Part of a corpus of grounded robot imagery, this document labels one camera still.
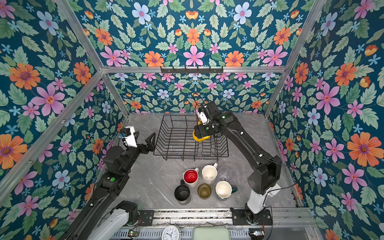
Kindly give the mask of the yellow mug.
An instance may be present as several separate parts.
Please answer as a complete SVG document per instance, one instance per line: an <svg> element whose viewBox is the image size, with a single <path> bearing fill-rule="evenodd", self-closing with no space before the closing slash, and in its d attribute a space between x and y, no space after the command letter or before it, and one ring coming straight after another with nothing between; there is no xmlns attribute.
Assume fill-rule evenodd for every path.
<svg viewBox="0 0 384 240"><path fill-rule="evenodd" d="M200 121L198 121L198 124L194 127L193 130L193 138L196 142L203 142L207 139L209 139L211 135L209 135L209 132L207 128L201 124Z"/></svg>

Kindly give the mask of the black mug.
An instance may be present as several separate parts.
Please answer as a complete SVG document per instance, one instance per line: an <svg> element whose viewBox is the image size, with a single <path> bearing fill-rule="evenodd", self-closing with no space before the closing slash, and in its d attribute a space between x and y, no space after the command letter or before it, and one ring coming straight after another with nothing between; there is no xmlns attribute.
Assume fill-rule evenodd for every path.
<svg viewBox="0 0 384 240"><path fill-rule="evenodd" d="M184 202L190 197L190 194L191 192L189 187L186 185L184 180L181 180L180 185L177 186L174 191L175 198L180 202Z"/></svg>

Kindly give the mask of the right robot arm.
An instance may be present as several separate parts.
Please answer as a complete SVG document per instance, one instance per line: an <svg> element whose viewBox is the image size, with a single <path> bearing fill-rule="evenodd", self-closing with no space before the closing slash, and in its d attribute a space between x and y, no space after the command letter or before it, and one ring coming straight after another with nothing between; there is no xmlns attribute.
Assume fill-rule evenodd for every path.
<svg viewBox="0 0 384 240"><path fill-rule="evenodd" d="M196 141L223 135L235 144L249 162L253 170L248 177L252 191L245 205L245 218L250 224L258 223L266 208L268 194L280 190L277 182L281 176L282 159L262 149L238 118L232 112L221 112L215 102L201 104L196 115L200 122L194 127L193 136Z"/></svg>

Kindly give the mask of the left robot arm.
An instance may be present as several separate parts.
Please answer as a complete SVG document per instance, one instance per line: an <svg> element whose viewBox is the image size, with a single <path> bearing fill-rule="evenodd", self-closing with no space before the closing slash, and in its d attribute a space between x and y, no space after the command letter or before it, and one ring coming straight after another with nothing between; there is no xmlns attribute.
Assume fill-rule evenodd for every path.
<svg viewBox="0 0 384 240"><path fill-rule="evenodd" d="M109 240L125 224L138 221L138 206L129 201L119 203L107 220L103 221L102 216L122 192L139 156L155 149L155 133L143 144L136 142L139 134L127 132L123 146L116 145L107 151L104 158L107 171L96 184L87 205L61 236L62 240Z"/></svg>

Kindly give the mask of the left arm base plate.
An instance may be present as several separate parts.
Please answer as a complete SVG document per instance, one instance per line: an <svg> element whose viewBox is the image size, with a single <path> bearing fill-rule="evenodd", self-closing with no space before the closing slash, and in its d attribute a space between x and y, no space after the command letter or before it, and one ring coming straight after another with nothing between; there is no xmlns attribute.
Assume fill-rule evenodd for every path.
<svg viewBox="0 0 384 240"><path fill-rule="evenodd" d="M138 210L135 211L132 215L129 214L127 223L124 224L125 227L149 227L152 226L154 220L155 211L153 210Z"/></svg>

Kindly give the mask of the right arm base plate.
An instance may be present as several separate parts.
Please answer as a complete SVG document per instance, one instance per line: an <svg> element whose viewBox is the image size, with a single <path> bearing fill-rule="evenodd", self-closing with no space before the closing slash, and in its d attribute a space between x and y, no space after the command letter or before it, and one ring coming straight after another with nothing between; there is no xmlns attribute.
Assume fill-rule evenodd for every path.
<svg viewBox="0 0 384 240"><path fill-rule="evenodd" d="M272 226L273 217L271 211L263 209L258 214L254 214L249 209L234 209L230 208L232 214L233 225L235 226Z"/></svg>

